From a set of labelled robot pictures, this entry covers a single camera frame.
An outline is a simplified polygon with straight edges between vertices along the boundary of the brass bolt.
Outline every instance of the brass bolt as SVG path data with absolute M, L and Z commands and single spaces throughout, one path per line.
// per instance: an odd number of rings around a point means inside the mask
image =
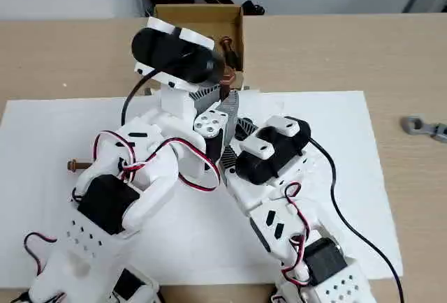
M 76 170 L 78 170 L 78 169 L 87 169 L 90 166 L 91 166 L 91 163 L 89 163 L 89 162 L 77 162 L 75 159 L 73 159 L 67 163 L 67 169 L 72 172 L 76 172 Z

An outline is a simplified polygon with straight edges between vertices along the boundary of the black cable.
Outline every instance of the black cable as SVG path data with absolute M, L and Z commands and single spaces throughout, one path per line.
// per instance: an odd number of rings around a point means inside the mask
M 117 300 L 117 303 L 121 303 L 121 300 L 119 299 L 119 297 L 118 297 L 118 295 L 116 294 L 115 291 L 112 291 L 112 295 Z
M 73 190 L 71 191 L 71 198 L 78 203 L 80 203 L 82 200 L 81 195 L 76 195 L 76 188 L 73 188 Z
M 188 57 L 194 55 L 194 52 L 187 52 L 183 54 L 178 59 L 174 59 L 169 61 L 166 66 L 161 67 L 160 69 L 154 69 L 153 71 L 149 72 L 148 74 L 144 75 L 140 81 L 134 86 L 131 93 L 127 96 L 126 100 L 124 101 L 123 108 L 121 110 L 121 126 L 123 126 L 126 123 L 126 113 L 127 113 L 127 107 L 129 106 L 129 103 L 131 102 L 132 98 L 135 96 L 138 90 L 151 78 L 153 78 L 156 74 L 161 73 L 162 71 L 166 71 L 168 67 L 172 67 L 174 64 L 181 62 L 185 62 Z
M 399 299 L 400 303 L 404 303 L 404 291 L 402 289 L 402 284 L 400 283 L 399 275 L 397 275 L 396 269 L 393 267 L 393 264 L 391 261 L 387 258 L 387 256 L 372 242 L 370 242 L 364 235 L 362 235 L 360 232 L 358 232 L 355 228 L 351 226 L 351 224 L 344 218 L 342 212 L 340 211 L 340 208 L 338 207 L 337 201 L 335 200 L 335 183 L 337 182 L 337 171 L 335 170 L 335 162 L 332 159 L 332 157 L 327 153 L 327 151 L 320 146 L 317 141 L 310 138 L 310 143 L 317 148 L 322 155 L 324 155 L 330 164 L 330 169 L 332 170 L 332 183 L 330 185 L 330 199 L 332 201 L 332 205 L 335 208 L 336 213 L 338 214 L 338 217 L 342 220 L 343 224 L 357 237 L 359 237 L 366 245 L 374 249 L 377 254 L 381 256 L 381 258 L 386 262 L 388 267 L 390 268 L 391 272 L 393 273 L 394 280 L 396 281 L 397 290 L 399 291 Z
M 121 126 L 123 126 L 126 123 L 126 113 L 127 113 L 127 107 L 129 106 L 129 103 L 131 102 L 132 98 L 135 96 L 138 90 L 151 78 L 153 78 L 156 74 L 160 73 L 161 71 L 154 69 L 153 71 L 150 71 L 148 74 L 144 75 L 140 81 L 138 81 L 137 85 L 134 86 L 131 93 L 127 96 L 126 100 L 124 101 L 123 108 L 121 110 Z

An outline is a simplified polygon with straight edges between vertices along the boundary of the screw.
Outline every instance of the screw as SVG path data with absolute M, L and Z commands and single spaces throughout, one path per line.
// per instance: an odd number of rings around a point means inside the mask
M 76 170 L 78 170 L 78 169 L 87 169 L 90 166 L 91 166 L 91 163 L 89 163 L 89 162 L 77 162 L 75 159 L 73 159 L 67 163 L 67 169 L 72 172 L 76 172 Z
M 236 71 L 241 71 L 242 67 L 240 59 L 231 47 L 233 40 L 229 36 L 224 36 L 221 39 L 220 43 L 223 49 L 223 55 L 225 56 L 226 64 Z

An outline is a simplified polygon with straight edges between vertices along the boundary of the metal tool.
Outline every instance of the metal tool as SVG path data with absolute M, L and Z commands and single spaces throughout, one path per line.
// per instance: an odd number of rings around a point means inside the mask
M 440 142 L 447 142 L 447 125 L 436 123 L 426 124 L 417 116 L 402 117 L 400 125 L 411 135 L 427 134 Z

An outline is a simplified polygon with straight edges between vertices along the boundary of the electrical wire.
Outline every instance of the electrical wire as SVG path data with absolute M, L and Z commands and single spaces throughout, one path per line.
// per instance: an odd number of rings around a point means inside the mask
M 126 113 L 127 113 L 127 107 L 129 106 L 129 103 L 131 102 L 132 98 L 135 96 L 135 94 L 140 90 L 140 88 L 151 78 L 153 78 L 156 74 L 160 73 L 160 70 L 154 69 L 153 71 L 150 71 L 148 74 L 144 75 L 141 80 L 138 81 L 136 86 L 132 89 L 131 93 L 127 96 L 126 100 L 124 101 L 123 108 L 121 110 L 121 126 L 123 126 L 126 123 Z
M 133 150 L 133 147 L 130 144 L 130 142 L 128 142 L 126 139 L 124 139 L 118 133 L 113 132 L 113 131 L 101 131 L 96 136 L 96 139 L 95 139 L 94 144 L 93 144 L 93 160 L 94 161 L 96 161 L 96 157 L 98 155 L 99 139 L 101 138 L 101 136 L 104 136 L 104 135 L 107 135 L 107 136 L 110 136 L 110 137 L 114 138 L 116 141 L 121 143 L 127 149 L 127 152 L 128 152 L 128 155 L 129 155 L 129 161 L 130 161 L 131 165 L 133 165 L 136 162 L 135 151 Z M 122 174 L 122 179 L 126 180 L 127 182 L 131 182 L 135 178 L 135 173 L 136 172 L 134 172 L 134 171 L 130 171 L 129 177 L 127 177 L 126 174 L 123 173 Z
M 51 244 L 55 243 L 57 239 L 46 237 L 45 235 L 39 232 L 28 233 L 27 236 L 23 239 L 23 247 L 25 248 L 25 251 L 27 251 L 27 253 L 34 259 L 34 261 L 36 261 L 37 275 L 40 275 L 42 272 L 41 259 L 39 259 L 39 257 L 28 247 L 28 239 L 33 236 L 39 237 L 44 242 L 49 242 Z
M 293 192 L 292 195 L 287 194 L 287 190 L 292 187 L 292 186 L 296 186 L 296 190 Z M 300 211 L 300 209 L 298 209 L 298 206 L 296 205 L 295 201 L 292 200 L 292 197 L 295 197 L 301 190 L 301 183 L 300 182 L 291 182 L 285 189 L 284 189 L 284 197 L 287 199 L 287 202 L 289 202 L 290 204 L 292 204 L 292 206 L 295 208 L 297 215 L 300 217 L 301 221 L 303 222 L 305 229 L 306 229 L 306 240 L 309 239 L 309 235 L 310 235 L 310 226 L 309 223 L 307 222 L 307 219 L 303 216 L 302 212 Z
M 293 187 L 293 186 L 296 186 L 296 190 L 291 195 L 289 195 L 287 193 L 287 191 L 291 187 Z M 289 239 L 289 242 L 291 243 L 291 245 L 292 245 L 294 250 L 296 250 L 296 247 L 298 247 L 297 257 L 296 257 L 295 263 L 293 265 L 281 269 L 281 273 L 283 274 L 284 278 L 288 282 L 291 282 L 292 284 L 295 284 L 298 287 L 298 290 L 301 287 L 306 286 L 307 284 L 309 284 L 309 281 L 310 281 L 310 278 L 307 279 L 306 281 L 298 281 L 297 279 L 295 279 L 292 276 L 288 275 L 288 273 L 291 272 L 292 270 L 294 270 L 300 264 L 300 262 L 302 261 L 302 259 L 304 257 L 304 251 L 305 251 L 305 242 L 309 238 L 309 234 L 310 234 L 310 227 L 309 227 L 309 223 L 307 222 L 307 219 L 303 216 L 303 214 L 301 213 L 300 209 L 298 209 L 298 206 L 296 205 L 295 201 L 292 200 L 292 197 L 295 197 L 300 192 L 300 190 L 301 190 L 301 183 L 300 182 L 291 182 L 284 189 L 284 197 L 285 197 L 285 199 L 287 199 L 287 202 L 289 204 L 292 204 L 292 206 L 296 209 L 297 215 L 300 217 L 300 219 L 303 222 L 303 225 L 305 227 L 306 235 L 305 236 L 304 235 L 299 235 L 298 236 L 298 241 L 295 240 L 295 237 L 291 237 Z
M 301 235 L 299 236 L 300 241 L 297 242 L 294 239 L 289 239 L 289 242 L 291 243 L 293 249 L 295 249 L 298 246 L 298 252 L 297 252 L 297 256 L 296 256 L 296 260 L 295 263 L 289 267 L 285 267 L 283 269 L 281 269 L 281 273 L 284 276 L 284 278 L 290 282 L 295 284 L 298 289 L 303 287 L 303 286 L 307 286 L 310 282 L 310 278 L 307 279 L 306 281 L 298 281 L 297 279 L 293 278 L 292 276 L 289 276 L 288 273 L 291 272 L 292 270 L 294 270 L 298 264 L 302 261 L 302 258 L 304 256 L 305 253 L 305 236 Z
M 138 83 L 134 86 L 130 94 L 127 96 L 126 100 L 124 101 L 123 108 L 121 110 L 121 126 L 123 126 L 126 123 L 126 113 L 127 108 L 129 107 L 129 103 L 131 102 L 132 98 L 135 96 L 135 94 L 140 90 L 140 88 L 151 78 L 153 78 L 158 73 L 161 73 L 162 71 L 167 71 L 169 68 L 177 64 L 180 66 L 182 63 L 186 62 L 187 59 L 194 55 L 194 52 L 187 52 L 183 54 L 178 59 L 173 59 L 169 61 L 164 67 L 161 67 L 159 69 L 154 69 L 150 71 L 148 74 L 144 75 L 141 80 L 138 81 Z
M 203 153 L 201 150 L 199 150 L 196 146 L 194 146 L 193 144 L 191 144 L 189 141 L 182 139 L 182 138 L 168 138 L 166 140 L 164 140 L 156 149 L 155 151 L 149 156 L 149 158 L 147 158 L 145 161 L 138 161 L 135 162 L 133 164 L 130 165 L 123 165 L 123 171 L 130 171 L 133 172 L 133 174 L 135 174 L 139 169 L 143 168 L 148 162 L 150 162 L 157 154 L 157 152 L 162 149 L 163 147 L 165 147 L 166 145 L 172 143 L 172 142 L 176 142 L 179 143 L 181 145 L 186 146 L 187 149 L 189 149 L 194 155 L 196 155 L 200 160 L 203 161 L 203 163 L 208 164 L 211 167 L 211 171 L 214 174 L 214 177 L 216 178 L 217 184 L 216 186 L 213 187 L 207 187 L 207 186 L 201 186 L 199 184 L 195 184 L 191 181 L 189 181 L 185 176 L 183 176 L 180 172 L 179 172 L 179 178 L 182 182 L 184 182 L 187 186 L 190 186 L 194 189 L 197 189 L 199 191 L 213 191 L 215 188 L 217 188 L 220 183 L 221 183 L 221 175 L 219 173 L 219 169 L 217 168 L 217 166 L 214 164 L 214 162 L 212 162 L 212 160 L 210 158 L 208 158 L 206 156 L 205 153 Z
M 112 291 L 112 295 L 116 299 L 117 303 L 121 303 L 121 300 L 119 299 L 119 297 L 118 297 L 118 295 L 116 294 L 115 291 Z
M 71 191 L 71 198 L 78 203 L 82 200 L 81 195 L 76 195 L 76 188 L 73 188 L 73 190 Z
M 395 268 L 393 267 L 393 264 L 391 263 L 391 261 L 388 259 L 388 257 L 385 255 L 384 252 L 382 252 L 381 249 L 379 249 L 376 245 L 374 245 L 372 242 L 370 242 L 364 235 L 362 235 L 360 232 L 358 232 L 345 218 L 344 215 L 342 214 L 337 201 L 335 200 L 335 184 L 337 182 L 337 171 L 335 169 L 335 162 L 332 159 L 332 157 L 329 155 L 329 153 L 327 153 L 327 151 L 322 148 L 322 146 L 317 143 L 317 141 L 315 141 L 314 139 L 310 138 L 310 142 L 311 144 L 313 144 L 315 146 L 315 148 L 317 148 L 322 155 L 324 155 L 326 157 L 326 159 L 328 160 L 329 164 L 330 164 L 330 169 L 332 171 L 332 183 L 330 185 L 330 199 L 332 201 L 332 205 L 335 208 L 336 213 L 338 214 L 338 217 L 342 220 L 343 224 L 357 237 L 359 237 L 364 243 L 366 243 L 366 245 L 368 245 L 369 247 L 371 247 L 373 250 L 375 250 L 377 252 L 377 254 L 379 254 L 381 256 L 381 258 L 386 262 L 386 264 L 388 265 L 388 267 L 390 268 L 391 272 L 393 273 L 394 276 L 394 280 L 396 281 L 396 286 L 397 286 L 397 290 L 399 291 L 399 299 L 400 299 L 400 303 L 404 303 L 404 291 L 402 289 L 402 284 L 400 282 L 399 279 L 399 275 L 397 275 L 397 272 L 395 270 Z

